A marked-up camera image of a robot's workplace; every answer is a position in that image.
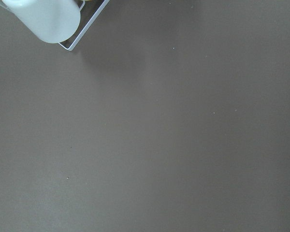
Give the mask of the mint green cup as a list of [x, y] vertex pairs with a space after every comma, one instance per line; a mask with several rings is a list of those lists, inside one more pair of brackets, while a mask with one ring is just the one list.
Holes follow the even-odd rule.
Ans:
[[80, 24], [80, 9], [73, 0], [4, 0], [3, 3], [46, 43], [67, 40]]

